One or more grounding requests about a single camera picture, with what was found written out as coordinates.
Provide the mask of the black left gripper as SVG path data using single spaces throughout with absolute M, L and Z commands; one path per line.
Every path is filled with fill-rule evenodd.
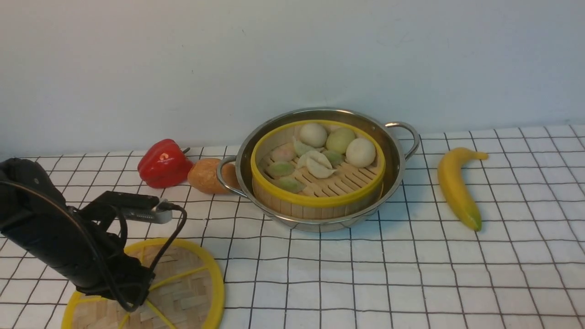
M 144 304 L 154 271 L 125 253 L 125 219 L 105 228 L 82 219 L 37 162 L 10 158 L 0 168 L 4 237 L 86 296 L 114 300 L 123 307 Z

